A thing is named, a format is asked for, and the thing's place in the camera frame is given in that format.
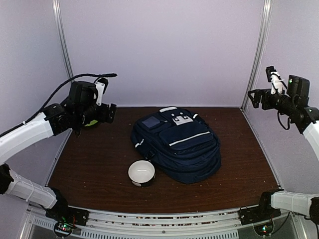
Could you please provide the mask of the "white black bowl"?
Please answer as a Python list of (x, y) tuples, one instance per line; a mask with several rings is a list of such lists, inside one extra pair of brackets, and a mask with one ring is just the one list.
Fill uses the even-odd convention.
[(155, 180), (156, 171), (151, 162), (138, 160), (128, 168), (128, 177), (131, 183), (137, 187), (150, 186)]

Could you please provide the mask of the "navy blue student backpack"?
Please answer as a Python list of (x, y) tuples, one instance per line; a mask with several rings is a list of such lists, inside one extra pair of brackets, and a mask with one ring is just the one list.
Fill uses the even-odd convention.
[(145, 160), (183, 184), (206, 180), (221, 167), (219, 137), (184, 108), (166, 107), (138, 119), (131, 142)]

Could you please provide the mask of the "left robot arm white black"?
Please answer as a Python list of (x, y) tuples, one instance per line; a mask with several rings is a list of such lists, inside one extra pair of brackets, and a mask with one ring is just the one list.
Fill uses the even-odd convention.
[(82, 128), (94, 121), (112, 123), (117, 106), (104, 104), (102, 98), (109, 83), (108, 79), (116, 76), (116, 73), (85, 73), (66, 80), (52, 93), (55, 95), (63, 86), (71, 83), (66, 99), (59, 104), (46, 101), (29, 119), (0, 135), (1, 194), (37, 203), (61, 221), (70, 219), (72, 211), (57, 189), (41, 186), (20, 176), (10, 169), (6, 162), (29, 146), (69, 129), (79, 135)]

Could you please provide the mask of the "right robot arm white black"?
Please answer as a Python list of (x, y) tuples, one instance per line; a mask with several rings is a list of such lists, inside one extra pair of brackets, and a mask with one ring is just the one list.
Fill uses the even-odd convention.
[[(269, 89), (255, 89), (248, 92), (254, 108), (277, 110), (277, 115), (288, 117), (288, 126), (295, 124), (299, 133), (311, 145), (316, 155), (319, 153), (319, 110), (310, 107), (310, 81), (303, 77), (290, 75), (285, 83), (274, 66), (266, 68), (266, 76), (271, 84)], [(292, 193), (285, 190), (266, 191), (262, 193), (256, 216), (265, 220), (275, 211), (286, 210), (319, 223), (318, 194)]]

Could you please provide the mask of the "green plate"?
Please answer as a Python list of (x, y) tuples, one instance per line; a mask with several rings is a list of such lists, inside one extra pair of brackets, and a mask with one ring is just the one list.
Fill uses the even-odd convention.
[(97, 120), (92, 120), (89, 123), (87, 123), (86, 125), (84, 125), (85, 128), (89, 128), (89, 127), (94, 127), (98, 124), (99, 122)]

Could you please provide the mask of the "right aluminium corner post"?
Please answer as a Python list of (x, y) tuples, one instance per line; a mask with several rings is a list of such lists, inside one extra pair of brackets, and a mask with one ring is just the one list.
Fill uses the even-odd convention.
[(269, 27), (271, 21), (271, 12), (272, 12), (273, 1), (272, 0), (264, 0), (264, 6), (262, 11), (261, 23), (260, 23), (260, 30), (259, 36), (256, 46), (256, 51), (254, 55), (254, 60), (252, 64), (252, 69), (249, 76), (248, 85), (246, 88), (245, 97), (242, 102), (241, 110), (243, 112), (246, 111), (248, 104), (249, 104), (249, 97), (248, 92), (253, 89), (255, 82), (258, 78), (259, 69), (261, 66), (262, 56), (267, 44), (267, 38), (269, 34)]

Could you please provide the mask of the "aluminium corner post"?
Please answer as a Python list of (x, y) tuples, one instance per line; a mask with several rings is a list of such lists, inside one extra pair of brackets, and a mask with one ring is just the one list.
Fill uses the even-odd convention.
[(79, 77), (76, 78), (73, 74), (73, 69), (72, 69), (72, 65), (71, 65), (71, 61), (70, 61), (70, 56), (69, 56), (66, 38), (65, 38), (64, 26), (63, 26), (63, 20), (62, 20), (61, 8), (60, 8), (60, 1), (53, 0), (52, 6), (53, 6), (53, 13), (54, 13), (56, 26), (57, 26), (60, 46), (61, 46), (61, 50), (62, 50), (63, 62), (64, 62), (64, 66), (65, 66), (65, 70), (66, 70), (68, 79), (70, 79), (68, 84), (70, 85), (70, 89), (72, 89), (73, 83), (76, 80), (78, 80)]
[(252, 69), (249, 76), (248, 85), (246, 88), (245, 97), (242, 102), (241, 110), (243, 112), (246, 111), (248, 104), (249, 104), (249, 97), (248, 92), (253, 89), (255, 82), (258, 78), (259, 69), (261, 66), (262, 56), (267, 44), (267, 38), (269, 34), (269, 27), (271, 21), (271, 12), (272, 12), (273, 1), (272, 0), (264, 0), (264, 6), (262, 11), (261, 23), (260, 23), (260, 30), (259, 36), (256, 46), (256, 51), (254, 55), (254, 60), (252, 64)]

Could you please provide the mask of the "aluminium front rail frame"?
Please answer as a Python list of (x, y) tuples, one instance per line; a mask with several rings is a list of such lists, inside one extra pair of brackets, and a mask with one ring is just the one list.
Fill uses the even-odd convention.
[(263, 225), (274, 227), (270, 239), (308, 239), (303, 217), (283, 211), (270, 220), (243, 225), (239, 209), (177, 214), (139, 214), (88, 210), (85, 225), (66, 239), (261, 239)]

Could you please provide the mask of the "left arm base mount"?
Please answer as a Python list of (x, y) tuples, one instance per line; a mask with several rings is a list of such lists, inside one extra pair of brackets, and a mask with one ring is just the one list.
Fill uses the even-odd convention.
[(53, 232), (58, 238), (66, 238), (77, 229), (77, 226), (86, 226), (89, 211), (68, 206), (66, 199), (58, 198), (52, 208), (43, 208), (48, 218), (56, 221)]

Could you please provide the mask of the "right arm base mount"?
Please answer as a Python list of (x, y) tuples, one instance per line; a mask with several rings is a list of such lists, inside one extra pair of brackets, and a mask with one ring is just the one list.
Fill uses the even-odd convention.
[(281, 189), (263, 192), (259, 204), (253, 207), (241, 207), (239, 219), (241, 225), (252, 224), (255, 233), (262, 237), (270, 236), (275, 231), (274, 218), (281, 215), (280, 209), (271, 206), (271, 196)]

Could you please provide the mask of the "left aluminium corner post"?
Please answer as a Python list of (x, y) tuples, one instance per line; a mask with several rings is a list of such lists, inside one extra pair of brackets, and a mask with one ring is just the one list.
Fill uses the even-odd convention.
[(70, 89), (72, 89), (73, 83), (76, 80), (78, 80), (79, 77), (76, 78), (73, 74), (73, 69), (72, 69), (72, 65), (71, 65), (71, 61), (70, 61), (70, 56), (69, 56), (66, 38), (65, 38), (64, 26), (63, 26), (63, 20), (62, 20), (61, 8), (60, 8), (60, 1), (53, 0), (52, 6), (53, 6), (53, 13), (54, 13), (56, 26), (57, 26), (60, 46), (61, 46), (61, 50), (62, 50), (63, 62), (64, 62), (64, 66), (65, 66), (65, 70), (66, 70), (68, 79), (70, 79), (68, 84), (70, 85)]

